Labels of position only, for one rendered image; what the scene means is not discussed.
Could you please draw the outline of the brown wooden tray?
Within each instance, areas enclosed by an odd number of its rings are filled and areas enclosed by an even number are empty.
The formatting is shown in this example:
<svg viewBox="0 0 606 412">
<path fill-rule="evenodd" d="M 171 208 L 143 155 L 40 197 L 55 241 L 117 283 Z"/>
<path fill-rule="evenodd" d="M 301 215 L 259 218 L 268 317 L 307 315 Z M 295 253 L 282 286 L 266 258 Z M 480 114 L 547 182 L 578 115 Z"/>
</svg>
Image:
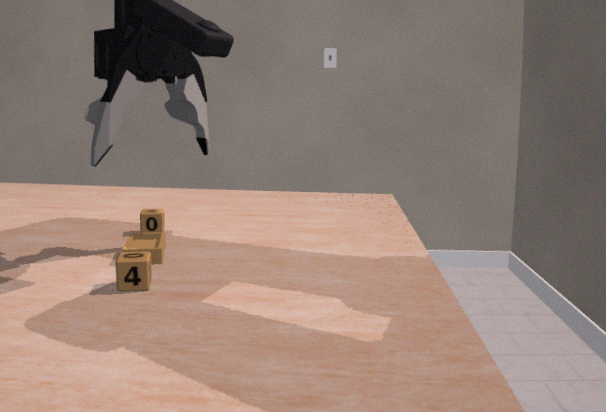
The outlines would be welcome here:
<svg viewBox="0 0 606 412">
<path fill-rule="evenodd" d="M 159 245 L 159 247 L 158 247 L 158 245 Z M 130 235 L 122 249 L 122 252 L 150 251 L 151 252 L 151 264 L 162 264 L 165 247 L 166 247 L 165 232 L 130 233 Z"/>
</svg>

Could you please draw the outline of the brown wooden number cube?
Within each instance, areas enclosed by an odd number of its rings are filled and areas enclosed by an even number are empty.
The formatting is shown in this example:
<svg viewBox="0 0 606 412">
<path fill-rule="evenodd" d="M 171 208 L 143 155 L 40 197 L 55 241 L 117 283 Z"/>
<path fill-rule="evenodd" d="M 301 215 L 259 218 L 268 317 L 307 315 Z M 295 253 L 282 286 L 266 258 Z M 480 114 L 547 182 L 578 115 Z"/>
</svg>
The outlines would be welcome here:
<svg viewBox="0 0 606 412">
<path fill-rule="evenodd" d="M 164 232 L 164 209 L 142 209 L 140 213 L 140 232 Z"/>
<path fill-rule="evenodd" d="M 116 260 L 117 291 L 148 291 L 152 281 L 150 252 L 121 252 Z"/>
</svg>

